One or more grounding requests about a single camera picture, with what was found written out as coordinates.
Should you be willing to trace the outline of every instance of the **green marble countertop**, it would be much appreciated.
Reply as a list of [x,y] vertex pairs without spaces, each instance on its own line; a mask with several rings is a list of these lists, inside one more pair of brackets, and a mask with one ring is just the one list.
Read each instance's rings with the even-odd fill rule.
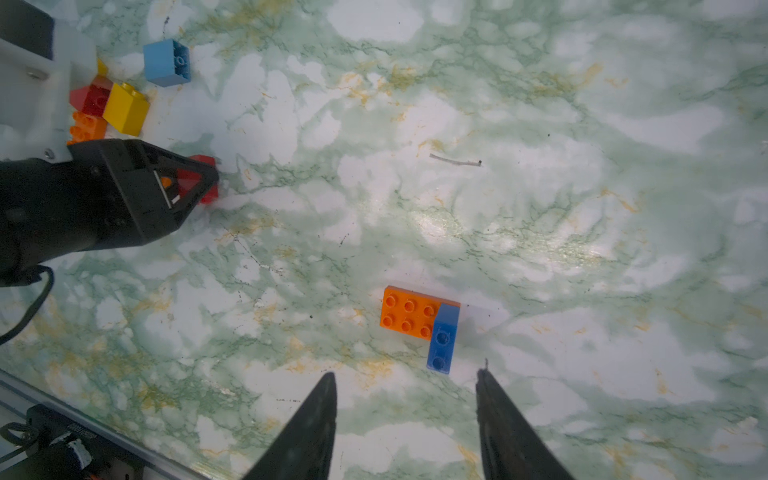
[[[51,261],[3,369],[213,478],[333,370],[332,478],[478,479],[488,359],[575,478],[765,478],[764,2],[41,6],[221,198]],[[191,83],[144,80],[163,38]],[[450,376],[378,326],[389,284],[462,303]],[[0,291],[5,326],[36,291]]]

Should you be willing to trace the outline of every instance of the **lego brick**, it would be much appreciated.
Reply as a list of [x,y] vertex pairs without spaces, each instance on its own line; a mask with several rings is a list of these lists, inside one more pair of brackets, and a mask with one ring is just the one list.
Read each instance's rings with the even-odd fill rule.
[[404,290],[396,286],[384,289],[379,325],[420,339],[432,338],[432,324],[441,304],[459,308],[457,302]]
[[104,119],[120,133],[139,135],[149,111],[149,102],[129,84],[115,85],[109,95]]
[[189,82],[189,48],[171,39],[145,45],[144,76],[161,87]]
[[73,113],[72,118],[74,118],[74,127],[69,127],[72,140],[68,141],[67,145],[104,138],[104,133],[107,131],[107,121],[105,119],[86,115],[80,111]]
[[94,82],[87,87],[70,91],[69,104],[75,110],[81,111],[86,115],[101,117],[104,114],[104,108],[107,106],[111,83],[106,78],[97,76]]
[[104,65],[104,62],[101,61],[100,58],[96,58],[96,68],[98,69],[98,74],[102,77],[107,76],[107,72],[109,72],[109,68],[107,68],[107,65]]
[[[213,157],[208,157],[207,155],[192,155],[190,158],[192,160],[203,162],[204,164],[209,164],[216,167],[216,159]],[[192,190],[192,187],[194,187],[202,177],[196,172],[190,172],[188,170],[179,168],[176,171],[176,178],[179,183],[179,195],[183,197],[189,190]],[[218,197],[219,186],[213,185],[211,189],[208,190],[205,195],[203,195],[203,198],[200,199],[200,203],[203,205],[208,205],[213,203],[213,201]]]
[[451,372],[453,346],[456,343],[456,327],[458,326],[459,308],[442,304],[435,317],[432,329],[432,341],[429,343],[427,368],[436,372]]

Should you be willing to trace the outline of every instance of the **small stick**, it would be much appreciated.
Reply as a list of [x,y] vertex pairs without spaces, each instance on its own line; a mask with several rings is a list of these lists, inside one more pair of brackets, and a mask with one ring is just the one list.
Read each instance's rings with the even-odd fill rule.
[[438,157],[435,154],[429,154],[430,158],[435,158],[436,160],[442,160],[444,162],[448,162],[451,165],[469,165],[470,167],[480,167],[482,165],[482,160],[478,160],[476,162],[460,162],[456,160],[449,160],[447,158]]

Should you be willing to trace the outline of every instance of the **cable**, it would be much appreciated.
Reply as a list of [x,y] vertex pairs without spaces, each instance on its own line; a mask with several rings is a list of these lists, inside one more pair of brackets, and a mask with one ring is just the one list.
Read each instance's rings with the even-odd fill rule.
[[[22,432],[23,436],[18,436],[13,432]],[[19,448],[0,457],[0,463],[7,462],[16,455],[26,452],[29,447],[33,446],[38,441],[40,431],[32,425],[26,425],[25,423],[11,422],[0,427],[0,436],[8,440],[13,445],[17,445]]]
[[43,302],[45,301],[45,297],[48,296],[48,294],[51,292],[51,288],[53,288],[53,270],[49,266],[45,265],[37,265],[32,271],[30,272],[31,275],[37,275],[39,276],[40,273],[46,272],[48,274],[48,282],[43,287],[43,291],[40,292],[40,295],[38,295],[38,298],[35,299],[34,302],[32,302],[32,305],[27,308],[26,313],[22,317],[22,319],[16,324],[15,327],[10,329],[7,333],[0,335],[0,345],[3,345],[4,343],[8,342],[15,336],[17,336],[19,333],[22,332],[22,330],[29,324],[29,322],[32,320],[32,317],[35,316],[35,314],[40,310],[40,306],[42,306]]

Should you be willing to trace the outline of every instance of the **screw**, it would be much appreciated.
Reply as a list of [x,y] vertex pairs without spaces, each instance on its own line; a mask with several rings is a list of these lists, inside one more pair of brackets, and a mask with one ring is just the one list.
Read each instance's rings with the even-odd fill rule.
[[27,75],[35,80],[48,80],[48,74],[37,68],[27,67]]

